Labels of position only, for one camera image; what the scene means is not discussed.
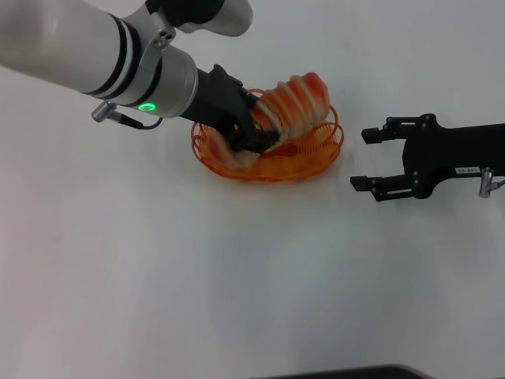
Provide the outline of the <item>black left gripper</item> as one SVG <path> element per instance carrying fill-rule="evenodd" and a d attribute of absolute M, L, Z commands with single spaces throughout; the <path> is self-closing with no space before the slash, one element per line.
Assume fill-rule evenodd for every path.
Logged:
<path fill-rule="evenodd" d="M 199 69 L 197 79 L 195 95 L 182 118 L 215 128 L 227 137 L 234 152 L 262 154 L 279 141 L 275 130 L 253 129 L 250 110 L 260 98 L 223 67 L 215 64 L 209 73 Z"/>

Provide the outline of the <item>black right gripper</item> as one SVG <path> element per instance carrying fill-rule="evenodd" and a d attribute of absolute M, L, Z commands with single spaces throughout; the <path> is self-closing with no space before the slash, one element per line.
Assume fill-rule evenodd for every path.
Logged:
<path fill-rule="evenodd" d="M 479 195 L 504 186 L 494 178 L 504 176 L 504 125 L 448 129 L 436 116 L 388 117 L 381 128 L 363 129 L 366 144 L 406 140 L 405 174 L 388 177 L 353 176 L 357 192 L 370 192 L 376 201 L 409 197 L 428 198 L 441 182 L 453 178 L 479 178 Z"/>

